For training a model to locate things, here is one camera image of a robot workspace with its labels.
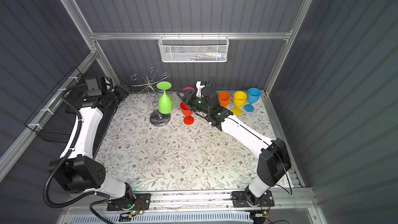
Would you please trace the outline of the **pink wine glass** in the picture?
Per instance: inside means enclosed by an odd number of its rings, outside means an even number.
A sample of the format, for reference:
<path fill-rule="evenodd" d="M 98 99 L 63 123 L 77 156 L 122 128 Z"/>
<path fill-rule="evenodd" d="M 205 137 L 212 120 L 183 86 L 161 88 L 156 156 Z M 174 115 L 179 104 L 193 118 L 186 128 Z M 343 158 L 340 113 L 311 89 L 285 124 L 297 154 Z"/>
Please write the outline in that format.
<path fill-rule="evenodd" d="M 195 89 L 192 87 L 185 87 L 183 89 L 183 95 L 186 95 L 186 94 L 190 95 L 192 93 L 195 93 Z"/>

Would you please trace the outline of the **green wine glass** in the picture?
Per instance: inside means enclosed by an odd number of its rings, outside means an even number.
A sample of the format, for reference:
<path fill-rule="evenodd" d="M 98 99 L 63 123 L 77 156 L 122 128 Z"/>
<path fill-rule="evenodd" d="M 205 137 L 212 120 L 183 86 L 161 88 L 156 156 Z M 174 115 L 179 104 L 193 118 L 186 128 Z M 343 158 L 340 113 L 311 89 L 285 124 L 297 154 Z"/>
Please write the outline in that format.
<path fill-rule="evenodd" d="M 170 114 L 173 111 L 173 102 L 171 97 L 166 93 L 172 87 L 170 82 L 159 82 L 157 88 L 163 91 L 162 96 L 159 98 L 159 112 L 162 114 Z"/>

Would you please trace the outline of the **red wine glass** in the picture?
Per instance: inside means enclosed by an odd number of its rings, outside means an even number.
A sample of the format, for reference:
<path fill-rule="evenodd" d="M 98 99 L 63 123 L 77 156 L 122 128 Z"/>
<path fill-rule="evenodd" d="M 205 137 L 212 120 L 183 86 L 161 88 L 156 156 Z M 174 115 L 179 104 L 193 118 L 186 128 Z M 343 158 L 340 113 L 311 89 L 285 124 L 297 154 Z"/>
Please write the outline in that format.
<path fill-rule="evenodd" d="M 194 118 L 192 117 L 193 111 L 190 111 L 184 102 L 181 102 L 180 109 L 182 114 L 184 115 L 184 124 L 192 125 L 194 123 Z"/>

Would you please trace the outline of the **orange wine glass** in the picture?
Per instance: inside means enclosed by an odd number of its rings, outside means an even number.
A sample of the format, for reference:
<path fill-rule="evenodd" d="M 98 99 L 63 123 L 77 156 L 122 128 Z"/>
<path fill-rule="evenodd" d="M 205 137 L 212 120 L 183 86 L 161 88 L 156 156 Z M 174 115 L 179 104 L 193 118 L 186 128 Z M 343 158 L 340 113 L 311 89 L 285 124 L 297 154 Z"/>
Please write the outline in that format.
<path fill-rule="evenodd" d="M 227 108 L 227 106 L 229 105 L 229 102 L 230 102 L 230 98 L 231 98 L 231 96 L 227 92 L 219 92 L 218 93 L 218 100 L 222 107 Z"/>

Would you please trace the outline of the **yellow wine glass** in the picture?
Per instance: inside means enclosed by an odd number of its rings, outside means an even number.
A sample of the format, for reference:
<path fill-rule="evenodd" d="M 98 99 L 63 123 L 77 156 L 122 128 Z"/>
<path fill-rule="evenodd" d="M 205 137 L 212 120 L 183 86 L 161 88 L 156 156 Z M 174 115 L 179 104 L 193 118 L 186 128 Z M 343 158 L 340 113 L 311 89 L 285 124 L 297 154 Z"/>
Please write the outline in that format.
<path fill-rule="evenodd" d="M 231 109 L 231 112 L 235 116 L 240 116 L 241 115 L 241 107 L 246 103 L 247 100 L 247 94 L 243 91 L 237 91 L 234 93 L 233 97 L 233 104 L 234 108 Z"/>

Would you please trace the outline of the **blue wine glass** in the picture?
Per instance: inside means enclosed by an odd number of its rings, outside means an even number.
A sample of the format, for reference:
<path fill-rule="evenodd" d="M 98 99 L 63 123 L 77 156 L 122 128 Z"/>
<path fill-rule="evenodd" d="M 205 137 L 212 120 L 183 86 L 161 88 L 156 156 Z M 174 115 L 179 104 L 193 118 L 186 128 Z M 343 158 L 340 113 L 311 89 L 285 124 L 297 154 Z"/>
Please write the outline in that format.
<path fill-rule="evenodd" d="M 260 95 L 261 95 L 261 91 L 258 88 L 248 89 L 248 92 L 247 92 L 248 104 L 246 104 L 244 106 L 244 110 L 246 112 L 251 113 L 255 110 L 253 104 L 260 98 Z"/>

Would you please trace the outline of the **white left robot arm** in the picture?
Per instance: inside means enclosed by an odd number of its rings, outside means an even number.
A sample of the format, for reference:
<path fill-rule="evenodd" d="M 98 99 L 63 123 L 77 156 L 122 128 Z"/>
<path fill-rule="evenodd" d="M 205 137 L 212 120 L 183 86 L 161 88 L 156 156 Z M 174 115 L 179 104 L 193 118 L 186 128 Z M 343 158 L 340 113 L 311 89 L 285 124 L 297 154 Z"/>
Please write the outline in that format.
<path fill-rule="evenodd" d="M 60 95 L 76 118 L 59 160 L 49 164 L 50 175 L 42 191 L 43 201 L 51 208 L 63 208 L 87 196 L 98 195 L 105 197 L 105 201 L 117 210 L 131 209 L 137 201 L 131 186 L 106 175 L 105 167 L 93 159 L 93 147 L 105 111 L 117 108 L 132 90 L 126 84 L 114 86 L 106 82 L 98 87 L 92 87 L 92 83 L 85 83 L 85 86 L 88 88 L 87 95 L 83 97 L 80 108 L 65 97 L 74 86 L 65 89 Z M 51 201 L 49 189 L 53 180 L 65 191 L 79 192 L 81 195 L 64 203 Z"/>

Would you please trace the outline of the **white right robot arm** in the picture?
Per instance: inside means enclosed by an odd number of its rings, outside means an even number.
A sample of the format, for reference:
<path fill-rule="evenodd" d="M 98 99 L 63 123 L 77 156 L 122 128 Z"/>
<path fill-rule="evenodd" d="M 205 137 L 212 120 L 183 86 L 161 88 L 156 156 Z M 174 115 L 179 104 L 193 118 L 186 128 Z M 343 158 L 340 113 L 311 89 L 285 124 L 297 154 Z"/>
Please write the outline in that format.
<path fill-rule="evenodd" d="M 178 91 L 177 95 L 190 111 L 234 137 L 258 158 L 257 176 L 246 187 L 245 199 L 249 206 L 260 205 L 264 194 L 291 169 L 286 143 L 281 139 L 272 140 L 244 124 L 220 105 L 214 90 L 197 96 L 196 91 L 188 89 Z"/>

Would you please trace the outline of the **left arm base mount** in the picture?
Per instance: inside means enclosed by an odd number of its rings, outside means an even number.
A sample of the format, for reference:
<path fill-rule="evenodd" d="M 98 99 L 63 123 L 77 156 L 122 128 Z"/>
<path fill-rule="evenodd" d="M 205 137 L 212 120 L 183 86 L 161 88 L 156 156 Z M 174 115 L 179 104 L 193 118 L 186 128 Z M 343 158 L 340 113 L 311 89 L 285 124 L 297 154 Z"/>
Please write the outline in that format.
<path fill-rule="evenodd" d="M 108 211 L 146 211 L 149 209 L 151 194 L 127 192 L 119 199 L 107 201 Z"/>

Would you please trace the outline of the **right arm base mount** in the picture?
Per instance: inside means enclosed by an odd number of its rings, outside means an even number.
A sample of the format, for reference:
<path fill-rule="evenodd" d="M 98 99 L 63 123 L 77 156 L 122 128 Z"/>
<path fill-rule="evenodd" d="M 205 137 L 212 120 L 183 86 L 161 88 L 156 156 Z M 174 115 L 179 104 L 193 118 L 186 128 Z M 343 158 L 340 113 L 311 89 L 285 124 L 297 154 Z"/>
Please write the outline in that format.
<path fill-rule="evenodd" d="M 275 206 L 273 195 L 270 190 L 267 190 L 260 197 L 256 197 L 248 189 L 245 191 L 233 191 L 230 198 L 233 202 L 233 206 L 236 208 Z"/>

